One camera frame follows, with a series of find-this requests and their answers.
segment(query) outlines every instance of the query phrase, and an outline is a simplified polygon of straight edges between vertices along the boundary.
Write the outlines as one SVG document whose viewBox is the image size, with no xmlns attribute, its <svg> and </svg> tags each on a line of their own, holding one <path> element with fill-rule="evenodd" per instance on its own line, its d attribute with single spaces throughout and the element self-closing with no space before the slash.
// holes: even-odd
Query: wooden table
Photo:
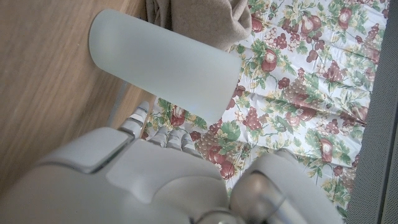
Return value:
<svg viewBox="0 0 398 224">
<path fill-rule="evenodd" d="M 0 0 L 0 194 L 51 150 L 153 104 L 90 57 L 88 31 L 106 8 L 143 16 L 145 2 Z"/>
</svg>

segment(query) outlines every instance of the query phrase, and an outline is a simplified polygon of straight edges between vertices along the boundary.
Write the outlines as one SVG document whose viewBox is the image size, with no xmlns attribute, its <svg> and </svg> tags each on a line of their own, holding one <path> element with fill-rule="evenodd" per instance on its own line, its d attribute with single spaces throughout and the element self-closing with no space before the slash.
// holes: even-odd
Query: white plastic part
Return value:
<svg viewBox="0 0 398 224">
<path fill-rule="evenodd" d="M 89 47 L 99 68 L 210 124 L 224 113 L 241 68 L 238 57 L 111 9 L 96 16 Z"/>
<path fill-rule="evenodd" d="M 62 164 L 91 173 L 119 150 L 129 136 L 112 128 L 98 128 L 58 148 L 38 164 Z"/>
</svg>

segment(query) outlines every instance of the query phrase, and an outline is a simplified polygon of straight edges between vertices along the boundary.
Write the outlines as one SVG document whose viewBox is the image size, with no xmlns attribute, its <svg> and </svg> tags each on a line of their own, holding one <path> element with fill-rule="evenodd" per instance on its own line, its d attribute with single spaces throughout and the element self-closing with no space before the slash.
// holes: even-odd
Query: beige cloth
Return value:
<svg viewBox="0 0 398 224">
<path fill-rule="evenodd" d="M 221 50 L 251 33 L 248 0 L 146 0 L 148 22 Z"/>
</svg>

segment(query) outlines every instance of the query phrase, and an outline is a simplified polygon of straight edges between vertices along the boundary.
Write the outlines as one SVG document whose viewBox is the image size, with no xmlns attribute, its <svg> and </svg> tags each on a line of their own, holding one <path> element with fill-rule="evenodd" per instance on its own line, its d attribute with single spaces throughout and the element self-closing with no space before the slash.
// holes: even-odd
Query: floral fabric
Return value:
<svg viewBox="0 0 398 224">
<path fill-rule="evenodd" d="M 241 76 L 223 117 L 207 124 L 158 98 L 143 137 L 159 126 L 190 133 L 229 191 L 253 160 L 284 147 L 344 218 L 389 1 L 249 0 L 249 8 L 252 35 L 231 48 Z"/>
</svg>

